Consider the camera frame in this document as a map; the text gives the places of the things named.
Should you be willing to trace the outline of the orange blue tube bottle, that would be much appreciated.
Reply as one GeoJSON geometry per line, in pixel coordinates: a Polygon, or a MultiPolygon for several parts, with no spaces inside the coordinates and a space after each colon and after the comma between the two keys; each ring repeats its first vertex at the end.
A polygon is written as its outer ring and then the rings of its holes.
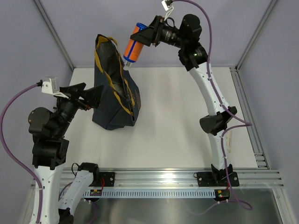
{"type": "Polygon", "coordinates": [[[124,69],[128,70],[131,64],[135,63],[143,49],[143,44],[132,39],[129,40],[128,45],[124,51],[124,69]]]}

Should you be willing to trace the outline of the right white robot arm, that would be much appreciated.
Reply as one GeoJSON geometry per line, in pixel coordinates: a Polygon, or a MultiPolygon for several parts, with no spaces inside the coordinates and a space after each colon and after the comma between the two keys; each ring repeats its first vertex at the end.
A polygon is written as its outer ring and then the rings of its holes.
{"type": "Polygon", "coordinates": [[[161,108],[150,103],[142,108],[139,88],[128,70],[128,65],[137,61],[143,46],[164,42],[179,49],[179,60],[197,83],[206,103],[208,115],[201,118],[199,124],[208,135],[212,150],[209,181],[216,185],[228,182],[233,167],[226,157],[224,135],[237,109],[227,103],[213,79],[209,62],[211,51],[200,44],[201,31],[200,20],[193,14],[185,15],[179,28],[169,26],[166,17],[156,16],[149,25],[136,24],[122,56],[114,38],[97,35],[94,88],[100,88],[100,92],[94,96],[100,104],[93,107],[90,124],[82,122],[68,132],[71,136],[69,155],[96,159],[103,148],[117,153],[137,149],[146,154],[154,149],[173,149],[178,144],[178,137],[171,133],[178,125],[165,124],[174,114],[168,108],[172,100],[166,94],[170,85],[167,76],[162,74],[156,84],[145,81],[145,95],[160,103],[161,108]]]}

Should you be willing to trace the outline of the dark blue canvas bag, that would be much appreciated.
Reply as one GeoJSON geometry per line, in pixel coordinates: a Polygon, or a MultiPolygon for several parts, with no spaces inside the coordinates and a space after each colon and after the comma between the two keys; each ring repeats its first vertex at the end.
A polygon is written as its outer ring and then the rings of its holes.
{"type": "Polygon", "coordinates": [[[94,86],[103,86],[92,121],[106,130],[134,126],[141,109],[139,88],[125,69],[117,41],[98,34],[94,47],[94,86]]]}

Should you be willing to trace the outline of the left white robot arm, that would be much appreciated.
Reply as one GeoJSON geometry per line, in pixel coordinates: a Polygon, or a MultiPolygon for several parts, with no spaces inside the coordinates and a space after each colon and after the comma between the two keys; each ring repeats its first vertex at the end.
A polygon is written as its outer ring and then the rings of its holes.
{"type": "Polygon", "coordinates": [[[36,194],[32,218],[39,224],[72,224],[74,212],[89,186],[101,182],[99,166],[82,163],[74,181],[63,197],[59,196],[69,141],[65,133],[76,112],[98,108],[104,87],[85,89],[85,83],[57,88],[44,82],[42,92],[57,99],[54,112],[39,107],[28,117],[28,131],[33,135],[33,161],[36,194]]]}

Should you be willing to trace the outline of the cream Murrayle bottle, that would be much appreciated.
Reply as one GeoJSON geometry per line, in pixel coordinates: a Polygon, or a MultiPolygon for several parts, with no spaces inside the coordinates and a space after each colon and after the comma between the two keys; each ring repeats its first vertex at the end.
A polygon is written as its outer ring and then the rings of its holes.
{"type": "Polygon", "coordinates": [[[226,133],[226,148],[227,152],[231,153],[232,151],[232,130],[226,133]]]}

